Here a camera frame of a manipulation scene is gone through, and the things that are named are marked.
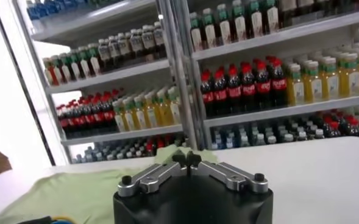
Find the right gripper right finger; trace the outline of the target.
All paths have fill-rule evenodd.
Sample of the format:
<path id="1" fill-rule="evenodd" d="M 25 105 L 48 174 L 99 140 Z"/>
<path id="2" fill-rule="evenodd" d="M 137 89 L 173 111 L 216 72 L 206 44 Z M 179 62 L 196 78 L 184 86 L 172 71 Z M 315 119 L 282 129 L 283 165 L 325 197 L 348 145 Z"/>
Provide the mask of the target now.
<path id="1" fill-rule="evenodd" d="M 189 152 L 187 161 L 191 174 L 212 177 L 231 191 L 243 192 L 247 188 L 256 194 L 268 192 L 268 180 L 262 173 L 251 174 L 227 163 L 211 163 L 200 155 Z"/>

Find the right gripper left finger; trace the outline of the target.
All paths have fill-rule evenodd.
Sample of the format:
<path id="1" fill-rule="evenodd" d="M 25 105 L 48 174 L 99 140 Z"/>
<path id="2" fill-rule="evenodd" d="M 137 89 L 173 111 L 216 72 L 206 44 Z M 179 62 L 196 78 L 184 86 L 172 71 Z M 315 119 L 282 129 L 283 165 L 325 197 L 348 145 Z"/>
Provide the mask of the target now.
<path id="1" fill-rule="evenodd" d="M 134 176 L 125 175 L 118 183 L 117 194 L 120 197 L 133 197 L 138 193 L 151 194 L 157 192 L 160 186 L 169 179 L 187 174 L 187 156 L 181 152 L 175 153 L 172 161 L 163 164 L 153 164 Z"/>

